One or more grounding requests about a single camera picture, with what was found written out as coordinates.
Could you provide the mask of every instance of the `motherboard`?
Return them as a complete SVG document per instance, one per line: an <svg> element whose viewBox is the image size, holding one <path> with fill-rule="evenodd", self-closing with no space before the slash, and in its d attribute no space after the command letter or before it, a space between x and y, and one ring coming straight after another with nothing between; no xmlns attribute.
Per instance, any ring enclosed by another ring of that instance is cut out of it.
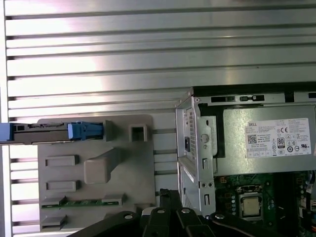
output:
<svg viewBox="0 0 316 237"><path fill-rule="evenodd" d="M308 179L305 171L215 177L217 209L273 231L312 237L300 217Z"/></svg>

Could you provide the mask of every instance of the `ribbed metal panel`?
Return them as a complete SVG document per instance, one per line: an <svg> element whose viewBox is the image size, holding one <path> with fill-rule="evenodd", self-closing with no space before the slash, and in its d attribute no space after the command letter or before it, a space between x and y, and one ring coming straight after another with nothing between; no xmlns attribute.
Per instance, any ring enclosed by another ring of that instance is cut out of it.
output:
<svg viewBox="0 0 316 237"><path fill-rule="evenodd" d="M316 0L2 3L2 121L151 114L157 191L177 188L174 105L188 87L315 80ZM2 155L6 233L35 236L37 148Z"/></svg>

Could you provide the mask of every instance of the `power supply label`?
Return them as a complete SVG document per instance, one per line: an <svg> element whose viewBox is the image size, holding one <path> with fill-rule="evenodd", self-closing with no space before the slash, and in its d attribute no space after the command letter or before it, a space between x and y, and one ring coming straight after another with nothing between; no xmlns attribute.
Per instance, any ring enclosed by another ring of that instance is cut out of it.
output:
<svg viewBox="0 0 316 237"><path fill-rule="evenodd" d="M312 153L308 118L252 121L245 127L248 158Z"/></svg>

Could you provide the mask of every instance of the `green circuit board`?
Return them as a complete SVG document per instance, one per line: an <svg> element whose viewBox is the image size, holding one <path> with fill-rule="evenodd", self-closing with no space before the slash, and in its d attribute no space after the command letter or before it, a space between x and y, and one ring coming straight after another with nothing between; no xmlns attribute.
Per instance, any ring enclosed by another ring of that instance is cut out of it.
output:
<svg viewBox="0 0 316 237"><path fill-rule="evenodd" d="M41 208L65 208L65 207L85 207L85 206L114 206L118 205L118 201L102 202L100 199L96 200L64 200L56 205L43 205Z"/></svg>
<svg viewBox="0 0 316 237"><path fill-rule="evenodd" d="M240 199L237 188L241 186L260 187L261 211L263 218L252 223L276 230L276 206L274 202L274 188L272 174L252 174L221 176L215 178L217 201L224 211L240 216Z"/></svg>
<svg viewBox="0 0 316 237"><path fill-rule="evenodd" d="M301 201L306 197L306 186L309 178L307 172L295 172L295 193L297 200L297 211L299 213L299 206L301 205ZM313 237L313 233L307 231L302 227L301 224L302 219L298 216L299 223L299 237Z"/></svg>

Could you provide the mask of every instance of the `metal chassis frame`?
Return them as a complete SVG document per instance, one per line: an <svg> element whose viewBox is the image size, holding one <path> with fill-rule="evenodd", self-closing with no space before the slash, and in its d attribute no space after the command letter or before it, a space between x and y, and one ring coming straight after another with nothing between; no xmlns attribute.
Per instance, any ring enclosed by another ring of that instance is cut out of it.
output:
<svg viewBox="0 0 316 237"><path fill-rule="evenodd" d="M206 118L201 117L198 105L202 101L199 98L189 97L176 108L176 120L177 127L183 126L183 116L184 110L192 108L194 111L194 123L195 123L195 133L196 133L196 167L190 167L189 162L191 162L184 154L184 140L183 136L179 133L183 132L178 129L177 131L177 143L178 143L178 178L179 178L179 192L182 197L183 203L183 189L181 187L181 166L186 168L193 177L193 183L198 186L199 195L199 210L203 216L208 216L216 211L215 202L215 185L214 185L214 173L213 173L213 150L212 150L212 134L211 128L206 125ZM202 135L207 135L209 137L207 142L203 142Z"/></svg>

